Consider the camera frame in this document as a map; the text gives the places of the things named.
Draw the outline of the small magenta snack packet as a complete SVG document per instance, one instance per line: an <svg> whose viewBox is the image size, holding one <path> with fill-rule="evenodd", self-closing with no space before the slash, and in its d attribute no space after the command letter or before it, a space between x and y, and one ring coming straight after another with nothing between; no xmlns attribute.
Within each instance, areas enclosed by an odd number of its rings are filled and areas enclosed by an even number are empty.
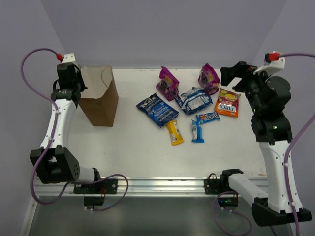
<svg viewBox="0 0 315 236"><path fill-rule="evenodd" d="M200 70L198 83L204 88L205 93L211 96L218 92L221 81L214 68L206 63Z"/></svg>

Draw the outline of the orange snack packet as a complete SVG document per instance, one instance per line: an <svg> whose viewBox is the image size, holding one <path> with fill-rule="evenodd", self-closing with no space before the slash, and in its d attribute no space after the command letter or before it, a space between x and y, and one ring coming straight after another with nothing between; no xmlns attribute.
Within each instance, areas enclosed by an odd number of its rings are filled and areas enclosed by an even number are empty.
<svg viewBox="0 0 315 236"><path fill-rule="evenodd" d="M238 118L241 95L220 88L214 111L220 115Z"/></svg>

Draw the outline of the brown paper bag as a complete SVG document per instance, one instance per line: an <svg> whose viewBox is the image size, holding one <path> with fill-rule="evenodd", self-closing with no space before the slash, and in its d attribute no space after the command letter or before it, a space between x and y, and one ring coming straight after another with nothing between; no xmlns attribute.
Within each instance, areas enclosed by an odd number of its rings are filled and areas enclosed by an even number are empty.
<svg viewBox="0 0 315 236"><path fill-rule="evenodd" d="M113 69L109 65L90 65L81 69L86 90L79 106L92 126L112 127L118 106Z"/></svg>

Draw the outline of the blue white snack bag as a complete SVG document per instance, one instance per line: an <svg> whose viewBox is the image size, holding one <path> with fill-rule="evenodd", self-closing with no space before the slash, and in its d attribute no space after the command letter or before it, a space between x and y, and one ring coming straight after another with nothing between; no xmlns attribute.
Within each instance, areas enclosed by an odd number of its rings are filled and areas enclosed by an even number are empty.
<svg viewBox="0 0 315 236"><path fill-rule="evenodd" d="M175 101L186 115L195 114L213 103L202 87L192 87L191 90L176 96Z"/></svg>

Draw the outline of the light blue snack bar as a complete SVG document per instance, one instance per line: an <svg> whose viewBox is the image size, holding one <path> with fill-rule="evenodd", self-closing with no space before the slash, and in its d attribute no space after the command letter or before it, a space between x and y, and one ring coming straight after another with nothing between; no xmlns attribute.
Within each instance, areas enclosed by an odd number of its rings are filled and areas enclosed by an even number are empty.
<svg viewBox="0 0 315 236"><path fill-rule="evenodd" d="M192 129L192 142L194 143L203 143L204 139L202 138L202 129L199 125L199 123L195 120L191 120L192 125L191 125L191 129Z"/></svg>

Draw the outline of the blue candy packet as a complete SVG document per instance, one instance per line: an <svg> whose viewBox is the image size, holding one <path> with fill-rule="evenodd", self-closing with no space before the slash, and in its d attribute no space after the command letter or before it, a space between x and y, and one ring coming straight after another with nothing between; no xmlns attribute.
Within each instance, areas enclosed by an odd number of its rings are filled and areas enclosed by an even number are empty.
<svg viewBox="0 0 315 236"><path fill-rule="evenodd" d="M196 119L199 125L202 125L204 123L220 120L220 117L217 112L211 112L206 114L198 114L196 115Z"/></svg>

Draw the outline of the magenta snack wrapper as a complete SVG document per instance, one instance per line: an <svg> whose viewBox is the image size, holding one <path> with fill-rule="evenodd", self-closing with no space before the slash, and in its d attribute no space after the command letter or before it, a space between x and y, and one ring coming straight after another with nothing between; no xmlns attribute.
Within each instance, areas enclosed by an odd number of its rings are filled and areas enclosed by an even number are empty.
<svg viewBox="0 0 315 236"><path fill-rule="evenodd" d="M178 79L164 66L161 67L159 73L160 81L156 84L156 89L168 100L172 101L178 95L179 81Z"/></svg>

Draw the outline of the dark blue snack packet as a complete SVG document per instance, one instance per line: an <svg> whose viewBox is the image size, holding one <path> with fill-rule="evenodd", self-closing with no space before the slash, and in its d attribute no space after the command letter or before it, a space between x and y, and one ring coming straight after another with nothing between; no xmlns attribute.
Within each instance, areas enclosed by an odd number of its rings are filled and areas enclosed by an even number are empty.
<svg viewBox="0 0 315 236"><path fill-rule="evenodd" d="M136 107L160 128L166 126L179 115L177 110L165 103L156 93L142 100Z"/></svg>

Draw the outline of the yellow snack packet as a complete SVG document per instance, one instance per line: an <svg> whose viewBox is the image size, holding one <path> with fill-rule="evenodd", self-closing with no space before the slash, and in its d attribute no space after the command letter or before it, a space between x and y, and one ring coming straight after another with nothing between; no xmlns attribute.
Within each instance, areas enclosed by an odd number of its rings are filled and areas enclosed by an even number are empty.
<svg viewBox="0 0 315 236"><path fill-rule="evenodd" d="M172 145L179 145L184 142L181 132L179 131L179 128L177 126L176 120L170 121L166 126L169 131Z"/></svg>

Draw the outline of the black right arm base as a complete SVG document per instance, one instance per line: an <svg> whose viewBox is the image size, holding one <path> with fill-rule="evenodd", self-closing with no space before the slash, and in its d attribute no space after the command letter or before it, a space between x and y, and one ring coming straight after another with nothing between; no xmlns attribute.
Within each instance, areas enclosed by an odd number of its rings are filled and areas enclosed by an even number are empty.
<svg viewBox="0 0 315 236"><path fill-rule="evenodd" d="M218 195L224 192L221 181L215 173L210 173L209 176L204 179L204 189L206 195ZM239 198L237 195L233 195L232 197L221 196L218 198L217 202L221 207L234 210L238 206Z"/></svg>

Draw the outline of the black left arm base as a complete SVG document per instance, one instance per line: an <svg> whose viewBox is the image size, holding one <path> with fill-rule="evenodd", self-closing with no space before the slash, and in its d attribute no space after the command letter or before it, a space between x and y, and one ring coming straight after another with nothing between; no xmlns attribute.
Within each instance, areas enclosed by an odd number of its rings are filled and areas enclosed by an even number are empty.
<svg viewBox="0 0 315 236"><path fill-rule="evenodd" d="M73 193L83 194L83 204L86 208L102 206L106 195L117 193L118 180L108 179L97 184L75 185Z"/></svg>

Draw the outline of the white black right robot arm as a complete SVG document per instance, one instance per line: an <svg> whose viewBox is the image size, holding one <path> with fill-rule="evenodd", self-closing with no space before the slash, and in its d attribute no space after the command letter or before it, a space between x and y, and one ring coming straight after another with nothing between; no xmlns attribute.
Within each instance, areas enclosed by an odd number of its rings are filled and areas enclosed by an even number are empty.
<svg viewBox="0 0 315 236"><path fill-rule="evenodd" d="M222 67L221 85L227 86L238 77L235 92L245 94L253 111L251 127L262 152L268 179L268 192L253 184L239 169L221 174L221 191L239 193L251 206L252 216L259 226L275 226L311 221L312 214L303 207L296 192L291 152L291 125L283 113L291 99L290 83L275 73L279 67L261 68L238 62Z"/></svg>

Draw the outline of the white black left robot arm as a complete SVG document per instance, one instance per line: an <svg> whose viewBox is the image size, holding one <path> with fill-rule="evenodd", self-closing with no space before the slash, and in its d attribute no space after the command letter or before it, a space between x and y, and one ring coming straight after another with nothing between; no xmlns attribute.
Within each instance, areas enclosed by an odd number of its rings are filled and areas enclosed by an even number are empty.
<svg viewBox="0 0 315 236"><path fill-rule="evenodd" d="M82 167L68 149L70 126L81 92L87 87L75 62L62 62L57 74L50 96L53 103L48 129L40 148L31 151L30 160L43 184L85 183L86 189L97 193L102 187L97 168Z"/></svg>

